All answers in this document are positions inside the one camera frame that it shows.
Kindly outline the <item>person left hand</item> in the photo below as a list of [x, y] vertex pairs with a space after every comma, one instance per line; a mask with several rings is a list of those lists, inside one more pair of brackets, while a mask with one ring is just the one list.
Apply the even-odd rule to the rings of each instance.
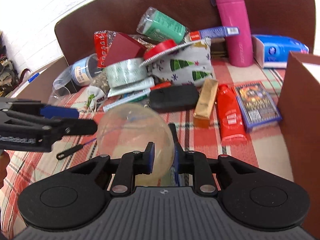
[[7, 152], [3, 151], [0, 155], [0, 183], [1, 187], [4, 185], [4, 180], [7, 176], [7, 166], [10, 163], [10, 156]]

